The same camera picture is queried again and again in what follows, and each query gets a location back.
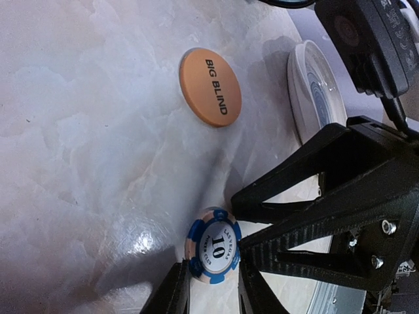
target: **blue and white poker chip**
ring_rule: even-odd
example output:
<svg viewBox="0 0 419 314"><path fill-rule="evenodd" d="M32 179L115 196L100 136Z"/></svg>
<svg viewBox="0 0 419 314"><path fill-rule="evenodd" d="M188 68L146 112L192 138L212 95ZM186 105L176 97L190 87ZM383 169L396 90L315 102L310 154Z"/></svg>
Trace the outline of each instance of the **blue and white poker chip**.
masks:
<svg viewBox="0 0 419 314"><path fill-rule="evenodd" d="M229 212L213 207L194 222L185 244L192 275L204 283L216 285L238 266L240 227Z"/></svg>

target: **white bowl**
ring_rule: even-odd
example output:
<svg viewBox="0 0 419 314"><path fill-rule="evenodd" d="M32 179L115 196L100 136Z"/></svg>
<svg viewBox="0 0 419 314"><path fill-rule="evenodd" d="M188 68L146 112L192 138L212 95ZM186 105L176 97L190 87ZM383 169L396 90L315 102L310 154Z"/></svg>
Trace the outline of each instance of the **white bowl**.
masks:
<svg viewBox="0 0 419 314"><path fill-rule="evenodd" d="M289 97L303 144L326 124L346 124L348 116L335 76L314 42L298 44L287 67Z"/></svg>

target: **round orange token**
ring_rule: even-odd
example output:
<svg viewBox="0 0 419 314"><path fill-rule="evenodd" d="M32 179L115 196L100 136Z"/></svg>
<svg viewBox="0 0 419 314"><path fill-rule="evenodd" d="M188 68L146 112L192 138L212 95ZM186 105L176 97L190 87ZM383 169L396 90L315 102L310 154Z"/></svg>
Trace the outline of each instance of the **round orange token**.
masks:
<svg viewBox="0 0 419 314"><path fill-rule="evenodd" d="M208 49L196 49L184 57L180 68L183 95L204 122L229 126L242 110L242 93L228 63Z"/></svg>

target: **white chip center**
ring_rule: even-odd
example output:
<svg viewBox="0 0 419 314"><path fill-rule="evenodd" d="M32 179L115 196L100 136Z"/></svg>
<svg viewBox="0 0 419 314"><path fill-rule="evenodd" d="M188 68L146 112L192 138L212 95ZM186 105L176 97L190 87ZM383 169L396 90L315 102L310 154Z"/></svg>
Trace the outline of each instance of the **white chip center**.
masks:
<svg viewBox="0 0 419 314"><path fill-rule="evenodd" d="M202 265L210 273L228 268L236 254L236 234L226 222L214 222L202 235L199 246Z"/></svg>

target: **marble table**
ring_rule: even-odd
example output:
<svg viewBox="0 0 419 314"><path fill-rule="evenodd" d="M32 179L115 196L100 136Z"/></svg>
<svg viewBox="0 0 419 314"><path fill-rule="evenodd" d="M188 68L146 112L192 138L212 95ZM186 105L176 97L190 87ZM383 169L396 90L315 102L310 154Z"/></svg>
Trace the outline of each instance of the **marble table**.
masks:
<svg viewBox="0 0 419 314"><path fill-rule="evenodd" d="M254 1L0 0L0 312L138 313L199 212L298 149L285 70L300 40ZM195 47L238 77L230 127L185 103L178 67ZM317 193L310 179L276 200ZM315 281L265 277L306 311ZM191 313L238 313L237 273L193 280Z"/></svg>

